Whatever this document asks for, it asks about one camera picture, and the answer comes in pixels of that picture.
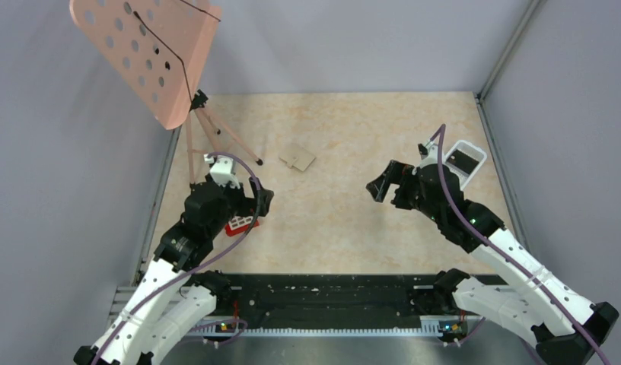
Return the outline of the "beige card holder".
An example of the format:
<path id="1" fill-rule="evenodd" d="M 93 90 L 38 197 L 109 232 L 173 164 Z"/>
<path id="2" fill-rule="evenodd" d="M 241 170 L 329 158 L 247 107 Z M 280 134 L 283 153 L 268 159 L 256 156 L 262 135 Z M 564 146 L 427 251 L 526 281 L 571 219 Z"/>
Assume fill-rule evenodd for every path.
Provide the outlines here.
<path id="1" fill-rule="evenodd" d="M 279 159 L 288 168 L 304 172 L 316 160 L 316 156 L 299 144 L 287 144 L 280 152 Z"/>

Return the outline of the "white perforated plastic basket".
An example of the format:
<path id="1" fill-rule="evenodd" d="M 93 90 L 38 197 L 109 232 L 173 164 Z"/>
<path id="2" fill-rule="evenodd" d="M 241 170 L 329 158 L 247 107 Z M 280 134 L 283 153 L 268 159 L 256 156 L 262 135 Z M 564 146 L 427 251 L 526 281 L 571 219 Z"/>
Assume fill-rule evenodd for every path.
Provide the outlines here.
<path id="1" fill-rule="evenodd" d="M 488 154 L 467 140 L 458 140 L 444 155 L 444 165 L 455 174 L 464 190 L 486 162 Z"/>

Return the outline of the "black item in basket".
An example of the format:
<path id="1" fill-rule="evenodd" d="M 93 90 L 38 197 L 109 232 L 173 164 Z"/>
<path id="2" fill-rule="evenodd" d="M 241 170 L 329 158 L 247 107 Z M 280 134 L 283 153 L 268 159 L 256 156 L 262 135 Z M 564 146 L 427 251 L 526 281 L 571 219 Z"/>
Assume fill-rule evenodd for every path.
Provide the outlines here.
<path id="1" fill-rule="evenodd" d="M 479 160 L 458 149 L 450 153 L 447 161 L 465 175 L 471 175 L 479 165 Z"/>

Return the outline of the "aluminium side rail left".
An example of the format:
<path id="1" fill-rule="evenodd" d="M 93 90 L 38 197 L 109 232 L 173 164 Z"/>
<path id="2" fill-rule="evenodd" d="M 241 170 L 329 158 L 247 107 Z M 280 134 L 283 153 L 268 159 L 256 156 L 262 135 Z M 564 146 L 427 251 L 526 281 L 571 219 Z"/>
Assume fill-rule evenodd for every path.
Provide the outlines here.
<path id="1" fill-rule="evenodd" d="M 139 251 L 139 259 L 135 265 L 130 284 L 135 285 L 138 283 L 139 278 L 141 276 L 141 271 L 144 264 L 148 261 L 148 256 L 151 251 L 151 242 L 154 236 L 154 229 L 156 227 L 158 221 L 158 215 L 161 210 L 161 204 L 164 198 L 164 191 L 167 186 L 168 177 L 170 174 L 170 169 L 173 164 L 174 156 L 177 149 L 177 144 L 180 139 L 181 127 L 177 127 L 170 134 L 169 144 L 167 146 L 166 153 L 164 155 L 163 160 L 160 164 L 160 175 L 158 179 L 158 184 L 154 191 L 153 198 L 151 200 L 151 210 L 149 211 L 149 216 L 147 220 L 147 224 L 145 227 L 145 232 L 142 236 L 142 245 Z"/>

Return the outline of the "pink perforated music stand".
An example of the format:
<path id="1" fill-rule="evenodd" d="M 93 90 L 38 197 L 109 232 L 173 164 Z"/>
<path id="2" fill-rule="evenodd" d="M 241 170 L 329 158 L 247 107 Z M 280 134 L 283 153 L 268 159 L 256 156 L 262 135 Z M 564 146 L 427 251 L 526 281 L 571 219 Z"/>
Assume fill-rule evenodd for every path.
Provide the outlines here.
<path id="1" fill-rule="evenodd" d="M 213 150 L 226 132 L 258 164 L 263 159 L 206 105 L 198 85 L 221 22 L 208 1 L 71 1 L 74 24 L 97 47 L 166 130 L 186 133 L 189 181 L 194 183 L 192 120 Z"/>

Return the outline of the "aluminium corner post right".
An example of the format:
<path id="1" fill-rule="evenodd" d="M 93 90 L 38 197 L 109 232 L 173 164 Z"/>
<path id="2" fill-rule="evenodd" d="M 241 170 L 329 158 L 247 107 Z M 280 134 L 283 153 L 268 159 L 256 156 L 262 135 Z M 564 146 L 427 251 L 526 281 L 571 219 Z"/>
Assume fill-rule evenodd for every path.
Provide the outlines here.
<path id="1" fill-rule="evenodd" d="M 528 32 L 533 20 L 540 13 L 540 9 L 546 4 L 546 0 L 531 0 L 527 3 L 524 13 L 521 15 L 517 22 L 514 31 L 510 35 L 501 55 L 492 68 L 489 76 L 483 84 L 480 92 L 476 94 L 476 99 L 479 104 L 485 102 L 487 97 L 491 94 L 495 84 L 504 73 L 508 63 L 511 61 L 514 53 L 519 47 L 522 39 Z"/>

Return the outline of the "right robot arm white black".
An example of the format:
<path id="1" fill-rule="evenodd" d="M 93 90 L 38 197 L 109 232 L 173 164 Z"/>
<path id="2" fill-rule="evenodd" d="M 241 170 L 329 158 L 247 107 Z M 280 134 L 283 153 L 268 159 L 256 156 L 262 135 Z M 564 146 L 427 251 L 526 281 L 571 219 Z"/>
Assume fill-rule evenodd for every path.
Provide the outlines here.
<path id="1" fill-rule="evenodd" d="M 423 213 L 446 240 L 491 266 L 510 287 L 498 290 L 452 268 L 434 285 L 440 311 L 481 315 L 533 347 L 546 364 L 586 364 L 595 355 L 619 317 L 611 304 L 593 303 L 562 283 L 496 214 L 465 198 L 458 177 L 447 167 L 391 160 L 366 189 L 382 202 L 393 184 L 392 205 Z"/>

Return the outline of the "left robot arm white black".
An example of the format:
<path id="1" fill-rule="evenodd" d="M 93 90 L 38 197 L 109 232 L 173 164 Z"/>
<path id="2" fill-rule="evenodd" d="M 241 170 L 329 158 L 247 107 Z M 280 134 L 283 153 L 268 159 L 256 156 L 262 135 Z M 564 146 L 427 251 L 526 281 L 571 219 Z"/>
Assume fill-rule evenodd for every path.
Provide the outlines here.
<path id="1" fill-rule="evenodd" d="M 213 249 L 213 241 L 235 217 L 264 217 L 274 192 L 250 179 L 243 186 L 220 186 L 210 176 L 192 184 L 180 219 L 161 238 L 130 300 L 93 345 L 81 346 L 76 364 L 160 364 L 194 325 L 231 307 L 229 283 L 221 275 L 196 281 L 173 308 L 168 306 Z"/>

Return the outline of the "aluminium frame rail front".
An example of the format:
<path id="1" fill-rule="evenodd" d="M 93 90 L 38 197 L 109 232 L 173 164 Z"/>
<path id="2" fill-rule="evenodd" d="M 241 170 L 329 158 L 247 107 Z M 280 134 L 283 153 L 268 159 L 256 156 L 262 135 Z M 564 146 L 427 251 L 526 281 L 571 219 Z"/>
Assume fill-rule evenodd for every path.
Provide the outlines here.
<path id="1" fill-rule="evenodd" d="M 188 335 L 246 337 L 433 337 L 450 341 L 471 333 L 467 322 L 436 302 L 432 286 L 375 284 L 348 287 L 233 287 L 216 310 L 186 327 Z"/>

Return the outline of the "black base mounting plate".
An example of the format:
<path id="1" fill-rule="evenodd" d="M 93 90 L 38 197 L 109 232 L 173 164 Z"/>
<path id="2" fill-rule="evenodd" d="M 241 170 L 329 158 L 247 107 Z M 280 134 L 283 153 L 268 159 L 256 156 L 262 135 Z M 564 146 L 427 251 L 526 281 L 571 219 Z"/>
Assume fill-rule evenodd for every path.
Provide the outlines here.
<path id="1" fill-rule="evenodd" d="M 211 319 L 242 319 L 249 330 L 418 329 L 427 316 L 469 319 L 432 275 L 193 275 L 217 300 Z"/>

